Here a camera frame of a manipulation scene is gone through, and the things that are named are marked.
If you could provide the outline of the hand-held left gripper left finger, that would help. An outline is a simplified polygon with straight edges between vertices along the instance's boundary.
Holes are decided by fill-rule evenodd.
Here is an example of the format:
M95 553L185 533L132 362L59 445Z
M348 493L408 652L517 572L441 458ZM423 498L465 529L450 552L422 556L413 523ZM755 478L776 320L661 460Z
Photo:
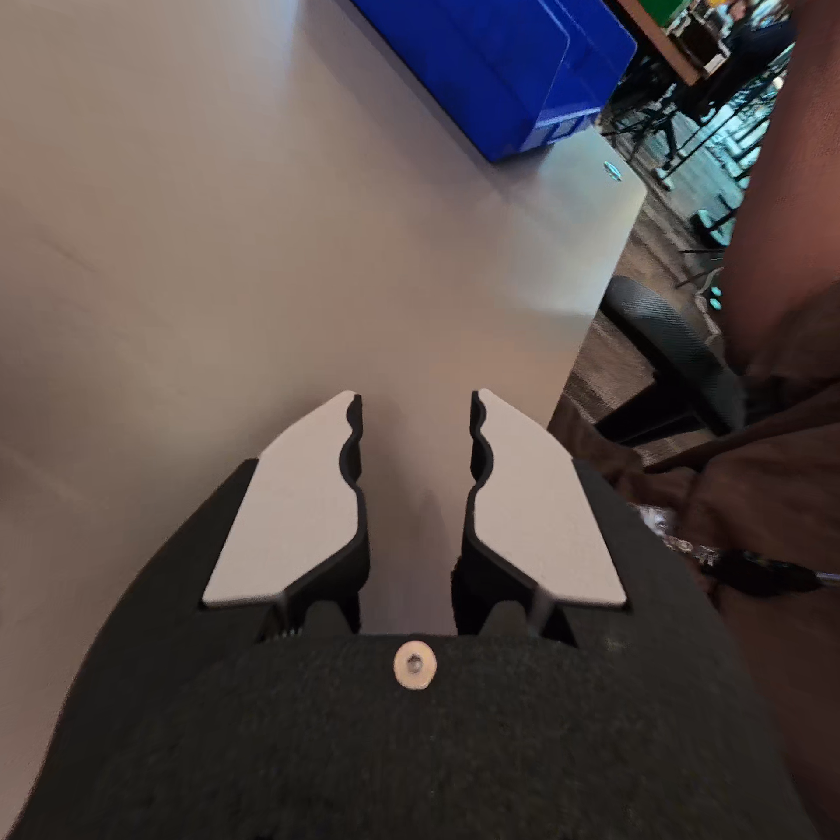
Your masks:
M315 602L361 619L370 573L362 397L341 392L259 455L202 596L206 608L273 604L301 621Z

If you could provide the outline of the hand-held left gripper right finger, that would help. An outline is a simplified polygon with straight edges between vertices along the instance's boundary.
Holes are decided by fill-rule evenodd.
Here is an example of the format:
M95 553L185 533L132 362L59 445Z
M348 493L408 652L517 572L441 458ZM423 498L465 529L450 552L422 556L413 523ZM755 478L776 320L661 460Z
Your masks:
M454 595L477 611L504 601L622 610L628 596L572 456L488 389L469 409L470 474Z

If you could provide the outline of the blue plastic bin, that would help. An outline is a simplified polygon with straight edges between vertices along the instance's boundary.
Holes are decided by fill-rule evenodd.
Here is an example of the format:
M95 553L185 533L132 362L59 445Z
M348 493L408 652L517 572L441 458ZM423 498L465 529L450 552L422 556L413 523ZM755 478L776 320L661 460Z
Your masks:
M592 127L637 50L601 1L353 5L493 164Z

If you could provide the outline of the person's right forearm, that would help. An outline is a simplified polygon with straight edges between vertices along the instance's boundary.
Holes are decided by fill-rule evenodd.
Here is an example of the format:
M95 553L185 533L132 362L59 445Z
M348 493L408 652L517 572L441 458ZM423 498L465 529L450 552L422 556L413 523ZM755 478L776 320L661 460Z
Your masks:
M726 357L737 368L838 282L839 2L791 8L791 62L721 273Z

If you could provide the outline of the grey desk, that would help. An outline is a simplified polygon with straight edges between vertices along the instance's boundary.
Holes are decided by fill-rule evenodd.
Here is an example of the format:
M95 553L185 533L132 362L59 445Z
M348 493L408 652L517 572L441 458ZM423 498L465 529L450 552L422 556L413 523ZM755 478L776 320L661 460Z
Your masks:
M1 36L5 832L138 571L342 391L363 630L454 632L470 394L549 422L647 189L593 129L487 163L351 2L2 2Z

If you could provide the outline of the clear badge holder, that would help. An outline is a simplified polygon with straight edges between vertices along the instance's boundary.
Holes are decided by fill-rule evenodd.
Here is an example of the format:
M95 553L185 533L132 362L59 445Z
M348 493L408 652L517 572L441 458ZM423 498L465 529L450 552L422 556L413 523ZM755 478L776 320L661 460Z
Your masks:
M717 549L676 536L676 514L668 508L632 504L642 523L669 549L711 567L720 558Z

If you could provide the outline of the black office chair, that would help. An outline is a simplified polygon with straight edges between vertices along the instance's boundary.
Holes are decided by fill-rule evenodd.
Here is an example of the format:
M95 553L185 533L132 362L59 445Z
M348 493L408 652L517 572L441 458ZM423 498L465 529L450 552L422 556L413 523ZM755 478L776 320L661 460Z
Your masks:
M702 429L722 437L745 428L739 377L659 294L614 276L600 312L653 372L650 385L595 425L601 436L635 448Z

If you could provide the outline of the person's brown clothing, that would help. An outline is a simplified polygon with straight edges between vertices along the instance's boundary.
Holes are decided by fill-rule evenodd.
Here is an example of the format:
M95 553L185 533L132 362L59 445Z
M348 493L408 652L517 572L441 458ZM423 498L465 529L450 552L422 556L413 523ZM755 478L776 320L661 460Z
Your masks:
M675 516L674 535L812 572L839 571L839 289L835 280L773 329L747 369L759 419L644 467L562 395L549 431L626 500ZM719 611L778 727L822 838L839 827L838 589L759 598L726 583Z

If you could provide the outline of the wooden table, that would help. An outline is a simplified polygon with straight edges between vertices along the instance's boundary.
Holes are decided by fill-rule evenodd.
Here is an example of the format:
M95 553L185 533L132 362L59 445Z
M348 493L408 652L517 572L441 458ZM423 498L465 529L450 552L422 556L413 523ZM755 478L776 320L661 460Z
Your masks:
M689 87L714 77L729 63L725 2L615 1L608 5L638 37L639 48Z

